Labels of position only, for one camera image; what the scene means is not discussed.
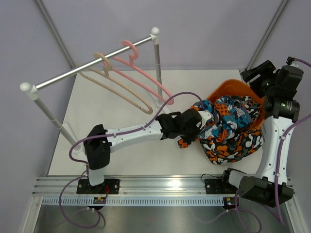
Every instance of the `gray floor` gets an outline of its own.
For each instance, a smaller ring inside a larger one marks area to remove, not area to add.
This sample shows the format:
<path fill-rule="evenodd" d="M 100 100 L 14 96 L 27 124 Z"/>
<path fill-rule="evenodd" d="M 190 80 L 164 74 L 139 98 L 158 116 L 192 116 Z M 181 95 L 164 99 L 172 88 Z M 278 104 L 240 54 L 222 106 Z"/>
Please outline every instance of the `gray floor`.
<path fill-rule="evenodd" d="M 291 233 L 290 224 L 283 227 L 262 206 L 243 200 L 241 207 L 247 208 L 258 215 L 262 222 L 262 233 Z M 97 215 L 90 211 L 81 211 L 72 216 L 72 213 L 81 209 L 81 206 L 65 206 L 65 212 L 72 221 L 81 225 L 92 225 L 97 221 Z M 79 229 L 64 220 L 58 206 L 44 205 L 35 228 L 35 233 L 214 233 L 214 232 L 245 232 L 239 223 L 237 214 L 230 212 L 217 221 L 204 224 L 201 220 L 211 220 L 223 212 L 221 207 L 113 207 L 106 206 L 101 213 L 106 220 L 106 226 L 101 220 L 98 227 L 92 230 Z M 249 230 L 256 232 L 259 225 L 256 220 L 242 213 L 242 218 Z"/>

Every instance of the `metal rod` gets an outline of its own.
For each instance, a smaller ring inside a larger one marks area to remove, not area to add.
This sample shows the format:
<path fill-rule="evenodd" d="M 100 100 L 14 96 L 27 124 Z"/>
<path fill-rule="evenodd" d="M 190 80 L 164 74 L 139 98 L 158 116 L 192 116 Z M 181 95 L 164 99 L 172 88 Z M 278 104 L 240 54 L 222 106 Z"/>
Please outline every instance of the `metal rod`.
<path fill-rule="evenodd" d="M 149 42 L 149 41 L 152 41 L 152 37 L 151 37 L 151 36 L 148 36 L 148 37 L 146 37 L 146 38 L 144 38 L 144 39 L 142 39 L 142 40 L 140 40 L 140 41 L 138 41 L 138 42 L 135 42 L 135 43 L 134 43 L 134 46 L 137 47 L 137 46 L 143 45 L 143 44 L 145 44 L 145 43 L 147 43 L 147 42 Z M 121 49 L 119 49 L 119 50 L 116 50 L 116 51 L 113 51 L 113 52 L 111 52 L 111 53 L 108 53 L 108 54 L 106 55 L 106 58 L 108 58 L 108 59 L 109 59 L 109 58 L 112 58 L 112 57 L 117 56 L 117 55 L 119 55 L 119 54 L 121 54 L 121 53 L 124 53 L 124 52 L 126 52 L 126 51 L 129 51 L 130 49 L 131 49 L 131 48 L 130 48 L 129 46 L 123 47 L 123 48 L 121 48 Z M 77 68 L 72 69 L 71 71 L 68 71 L 68 72 L 63 73 L 63 74 L 61 74 L 61 75 L 55 76 L 55 77 L 53 77 L 53 78 L 51 78 L 51 79 L 49 79 L 49 80 L 47 80 L 47 81 L 44 81 L 44 82 L 42 82 L 42 83 L 39 83 L 39 84 L 35 85 L 35 88 L 36 88 L 37 90 L 40 90 L 40 89 L 43 89 L 43 88 L 45 88 L 45 87 L 48 87 L 48 86 L 52 85 L 53 83 L 56 83 L 56 82 L 58 82 L 58 81 L 61 81 L 62 79 L 67 78 L 67 77 L 70 77 L 70 76 L 72 76 L 72 75 L 75 75 L 75 74 L 77 74 L 77 73 L 83 71 L 84 69 L 89 68 L 89 67 L 91 67 L 91 66 L 93 66 L 93 65 L 95 65 L 95 64 L 97 64 L 97 63 L 99 63 L 99 62 L 102 62 L 102 61 L 103 61 L 102 58 L 98 58 L 98 59 L 95 59 L 95 60 L 93 60 L 93 61 L 90 61 L 90 62 L 88 62 L 88 63 L 86 63 L 86 64 L 84 64 L 84 65 L 82 65 L 82 66 L 79 66 L 79 67 L 77 67 Z"/>
<path fill-rule="evenodd" d="M 34 102 L 41 109 L 41 111 L 50 119 L 50 121 L 55 125 L 60 133 L 70 142 L 70 144 L 73 145 L 76 141 L 71 137 L 71 135 L 63 127 L 60 121 L 53 115 L 53 113 L 47 108 L 44 102 L 40 98 L 37 98 L 36 100 L 34 100 Z"/>
<path fill-rule="evenodd" d="M 278 6 L 275 14 L 272 17 L 271 22 L 269 23 L 268 28 L 266 29 L 263 37 L 261 38 L 251 60 L 249 61 L 247 67 L 245 68 L 245 70 L 249 70 L 253 67 L 255 61 L 257 60 L 261 50 L 263 49 L 267 39 L 269 38 L 269 36 L 271 35 L 271 32 L 274 28 L 274 26 L 276 25 L 276 23 L 278 22 L 278 20 L 280 19 L 280 16 L 282 15 L 282 13 L 284 12 L 284 9 L 287 5 L 287 3 L 289 2 L 289 0 L 282 0 L 282 2 L 280 3 L 280 5 Z"/>
<path fill-rule="evenodd" d="M 161 77 L 161 63 L 160 63 L 160 48 L 159 44 L 154 45 L 155 48 L 155 71 L 156 71 L 156 80 L 162 84 L 162 77 Z M 161 87 L 157 86 L 158 94 L 163 97 Z"/>
<path fill-rule="evenodd" d="M 71 57 L 71 55 L 69 54 L 59 32 L 57 31 L 57 28 L 55 27 L 55 24 L 53 23 L 52 17 L 50 16 L 45 4 L 42 2 L 42 0 L 34 0 L 35 4 L 37 5 L 39 11 L 41 12 L 43 18 L 45 19 L 48 28 L 50 29 L 52 35 L 54 36 L 54 39 L 56 40 L 59 48 L 61 49 L 68 65 L 70 66 L 70 68 L 75 68 L 75 64 L 74 61 Z"/>

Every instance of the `clothes hanger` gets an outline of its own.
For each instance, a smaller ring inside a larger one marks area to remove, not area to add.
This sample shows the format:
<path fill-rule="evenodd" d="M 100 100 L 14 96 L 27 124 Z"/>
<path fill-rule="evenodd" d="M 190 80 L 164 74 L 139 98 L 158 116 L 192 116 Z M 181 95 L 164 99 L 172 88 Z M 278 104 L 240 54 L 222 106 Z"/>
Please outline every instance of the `clothes hanger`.
<path fill-rule="evenodd" d="M 117 96 L 121 97 L 122 99 L 124 99 L 125 101 L 129 102 L 130 104 L 132 104 L 133 106 L 137 107 L 138 109 L 140 109 L 141 111 L 143 111 L 143 112 L 146 113 L 146 114 L 151 114 L 151 113 L 153 112 L 153 109 L 152 109 L 151 105 L 150 105 L 145 99 L 143 99 L 143 98 L 142 98 L 139 94 L 137 94 L 135 91 L 133 91 L 132 89 L 130 89 L 129 87 L 125 86 L 123 83 L 119 82 L 118 80 L 112 78 L 112 77 L 109 75 L 109 71 L 112 71 L 112 65 L 111 65 L 111 63 L 109 62 L 109 60 L 108 60 L 103 54 L 97 52 L 97 53 L 94 54 L 94 57 L 95 57 L 95 58 L 102 58 L 102 60 L 105 61 L 105 64 L 106 64 L 106 65 L 104 65 L 104 67 L 103 67 L 103 68 L 104 68 L 104 73 L 101 72 L 100 70 L 93 69 L 93 68 L 89 68 L 89 70 L 91 70 L 91 71 L 93 71 L 93 72 L 95 72 L 95 73 L 97 73 L 97 74 L 99 74 L 99 75 L 101 75 L 101 76 L 107 78 L 108 80 L 114 82 L 114 83 L 117 84 L 118 86 L 120 86 L 120 87 L 122 87 L 123 89 L 127 90 L 129 93 L 131 93 L 131 94 L 132 94 L 133 96 L 135 96 L 137 99 L 139 99 L 142 103 L 144 103 L 148 109 L 142 108 L 139 104 L 135 103 L 134 101 L 132 101 L 132 100 L 129 99 L 128 97 L 124 96 L 124 95 L 121 94 L 120 92 L 118 92 L 118 91 L 114 90 L 113 88 L 111 88 L 111 87 L 109 87 L 109 86 L 107 86 L 107 85 L 101 83 L 100 81 L 97 81 L 96 79 L 91 78 L 90 76 L 88 76 L 88 75 L 86 75 L 86 74 L 80 72 L 79 74 L 80 74 L 83 78 L 85 78 L 85 79 L 87 79 L 87 80 L 89 80 L 89 81 L 91 81 L 91 82 L 93 82 L 93 83 L 95 83 L 95 84 L 97 84 L 97 85 L 99 85 L 99 86 L 101 86 L 101 87 L 107 89 L 108 91 L 111 91 L 112 93 L 114 93 L 114 94 L 116 94 Z"/>
<path fill-rule="evenodd" d="M 113 60 L 118 61 L 123 63 L 124 65 L 132 68 L 133 70 L 137 71 L 138 73 L 142 74 L 143 76 L 145 76 L 147 79 L 149 79 L 150 81 L 152 81 L 155 85 L 159 86 L 167 95 L 168 97 L 171 97 L 171 93 L 161 84 L 159 83 L 157 80 L 155 80 L 151 75 L 147 74 L 145 71 L 143 71 L 142 69 L 138 68 L 135 64 L 134 64 L 134 60 L 136 60 L 138 58 L 138 50 L 137 48 L 133 45 L 132 42 L 128 41 L 128 40 L 123 40 L 122 41 L 122 45 L 124 46 L 129 46 L 131 47 L 131 49 L 134 52 L 134 55 L 129 55 L 129 62 L 119 58 L 119 57 L 113 57 Z M 146 85 L 138 82 L 137 80 L 131 78 L 130 76 L 124 74 L 122 71 L 116 69 L 116 68 L 112 68 L 112 70 L 114 72 L 116 72 L 117 74 L 125 77 L 126 79 L 132 81 L 133 83 L 137 84 L 138 86 L 144 88 L 146 91 L 150 92 L 151 94 L 153 94 L 155 97 L 157 97 L 158 99 L 162 100 L 163 102 L 165 102 L 166 100 L 161 97 L 157 92 L 155 92 L 154 90 L 150 89 L 149 87 L 147 87 Z M 168 105 L 172 105 L 174 103 L 174 99 L 170 100 L 168 102 Z"/>

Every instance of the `colorful fabric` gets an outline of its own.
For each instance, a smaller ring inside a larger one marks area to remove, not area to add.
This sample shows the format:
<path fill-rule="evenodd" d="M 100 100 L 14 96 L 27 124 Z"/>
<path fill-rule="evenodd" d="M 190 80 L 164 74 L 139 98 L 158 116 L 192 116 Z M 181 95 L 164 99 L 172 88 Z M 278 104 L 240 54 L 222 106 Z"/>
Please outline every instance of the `colorful fabric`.
<path fill-rule="evenodd" d="M 257 151 L 263 144 L 260 127 L 249 126 L 260 115 L 261 106 L 247 96 L 223 96 L 212 103 L 195 103 L 191 108 L 207 110 L 212 119 L 198 135 L 202 148 L 212 163 L 236 162 Z M 180 148 L 188 145 L 180 139 Z"/>

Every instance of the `beige clothes hanger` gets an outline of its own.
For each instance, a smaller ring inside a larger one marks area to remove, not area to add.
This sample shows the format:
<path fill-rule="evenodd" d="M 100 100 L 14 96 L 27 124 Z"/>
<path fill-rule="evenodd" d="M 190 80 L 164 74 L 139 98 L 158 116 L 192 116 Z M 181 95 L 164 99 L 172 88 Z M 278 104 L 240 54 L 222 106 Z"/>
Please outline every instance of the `beige clothes hanger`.
<path fill-rule="evenodd" d="M 108 90 L 108 91 L 111 91 L 112 93 L 114 93 L 114 94 L 116 94 L 117 96 L 121 97 L 122 99 L 124 99 L 125 101 L 129 102 L 130 104 L 132 104 L 133 106 L 137 107 L 138 109 L 140 109 L 141 111 L 143 111 L 143 112 L 146 113 L 146 114 L 151 114 L 151 113 L 153 112 L 153 109 L 152 109 L 151 105 L 150 105 L 145 99 L 143 99 L 138 93 L 136 93 L 135 91 L 133 91 L 132 89 L 130 89 L 129 87 L 125 86 L 123 83 L 119 82 L 118 80 L 112 78 L 112 77 L 109 75 L 109 71 L 112 70 L 112 65 L 111 65 L 111 63 L 109 62 L 109 60 L 108 60 L 103 54 L 97 52 L 97 53 L 94 54 L 94 57 L 95 57 L 95 58 L 102 58 L 102 60 L 105 61 L 105 63 L 106 63 L 107 66 L 104 66 L 104 67 L 103 67 L 104 73 L 101 72 L 100 70 L 93 69 L 93 68 L 89 68 L 89 70 L 91 70 L 91 71 L 93 71 L 93 72 L 95 72 L 95 73 L 97 73 L 97 74 L 99 74 L 99 75 L 101 75 L 101 76 L 107 78 L 108 80 L 114 82 L 114 83 L 117 84 L 118 86 L 120 86 L 120 87 L 122 87 L 123 89 L 127 90 L 129 93 L 131 93 L 131 94 L 132 94 L 133 96 L 135 96 L 137 99 L 139 99 L 142 103 L 144 103 L 145 106 L 146 106 L 148 109 L 142 108 L 139 104 L 137 104 L 136 102 L 132 101 L 132 100 L 129 99 L 128 97 L 124 96 L 124 95 L 121 94 L 120 92 L 118 92 L 118 91 L 112 89 L 111 87 L 109 87 L 109 86 L 107 86 L 107 85 L 101 83 L 100 81 L 97 81 L 96 79 L 91 78 L 90 76 L 87 76 L 86 74 L 80 72 L 79 74 L 80 74 L 83 78 L 85 78 L 85 79 L 87 79 L 87 80 L 89 80 L 89 81 L 91 81 L 91 82 L 93 82 L 93 83 L 95 83 L 95 84 L 97 84 L 97 85 L 99 85 L 99 86 L 105 88 L 105 89 Z"/>

